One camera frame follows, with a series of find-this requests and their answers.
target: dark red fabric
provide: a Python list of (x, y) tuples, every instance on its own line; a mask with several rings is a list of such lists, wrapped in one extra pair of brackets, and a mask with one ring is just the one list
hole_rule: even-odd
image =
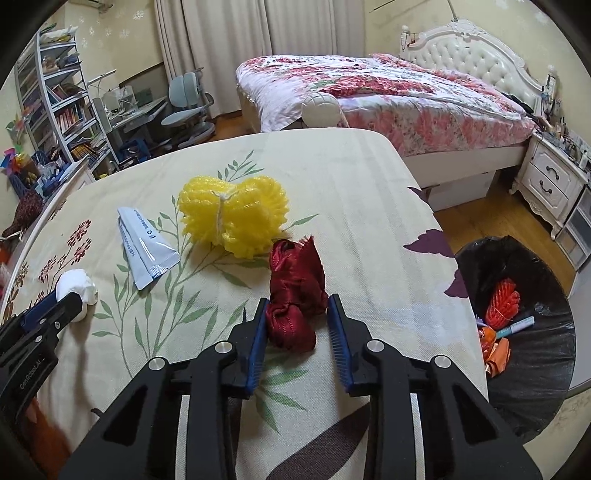
[(267, 335), (271, 343), (294, 352), (309, 352), (316, 334), (307, 319), (326, 311), (324, 269), (314, 237), (278, 240), (269, 255), (271, 297), (267, 307)]

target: floral tablecloth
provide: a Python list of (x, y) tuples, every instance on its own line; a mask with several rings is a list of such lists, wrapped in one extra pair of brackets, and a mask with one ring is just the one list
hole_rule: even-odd
[[(238, 260), (192, 245), (182, 233), (177, 195), (195, 175), (232, 182), (266, 174), (290, 199), (285, 229), (314, 235), (327, 292), (375, 338), (404, 355), (450, 356), (486, 394), (476, 326), (457, 264), (417, 184), (389, 141), (356, 129), (301, 129), (188, 148), (73, 193), (41, 231), (19, 272), (4, 317), (50, 292), (59, 275), (84, 268), (99, 302), (71, 324), (59, 364), (40, 391), (41, 407), (72, 448), (153, 356), (195, 357), (229, 334), (243, 307), (252, 318), (268, 295), (265, 255)], [(124, 258), (117, 208), (138, 208), (181, 252), (181, 262), (137, 291)], [(233, 403), (238, 479), (363, 477), (367, 398), (341, 387), (326, 322), (305, 355), (268, 348), (261, 385)], [(181, 428), (188, 401), (183, 402)], [(418, 413), (415, 407), (415, 425)], [(178, 478), (184, 475), (179, 435)], [(422, 471), (421, 455), (418, 456)]]

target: orange plastic wrapper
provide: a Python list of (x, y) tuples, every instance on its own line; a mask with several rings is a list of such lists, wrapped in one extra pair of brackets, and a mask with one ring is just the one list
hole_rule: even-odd
[(509, 362), (509, 357), (511, 357), (509, 340), (502, 338), (499, 343), (495, 345), (486, 360), (486, 373), (488, 373), (491, 378), (503, 373)]
[(486, 362), (495, 344), (496, 332), (490, 327), (482, 327), (481, 330), (478, 330), (478, 335), (480, 336), (480, 348), (482, 349), (482, 358)]

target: storage box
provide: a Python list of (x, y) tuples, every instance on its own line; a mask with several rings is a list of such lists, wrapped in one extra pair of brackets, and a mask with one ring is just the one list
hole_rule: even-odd
[(495, 177), (495, 171), (442, 183), (431, 189), (428, 202), (434, 212), (484, 198)]

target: white curtain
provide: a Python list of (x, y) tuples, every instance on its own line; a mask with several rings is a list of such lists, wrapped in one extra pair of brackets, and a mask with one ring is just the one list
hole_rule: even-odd
[(271, 54), (262, 0), (155, 0), (168, 79), (203, 69), (203, 87), (215, 99), (211, 115), (240, 110), (235, 72)]
[(362, 57), (362, 0), (265, 0), (274, 54)]
[(212, 116), (240, 110), (235, 72), (271, 54), (360, 57), (363, 0), (154, 0), (168, 81), (197, 67)]

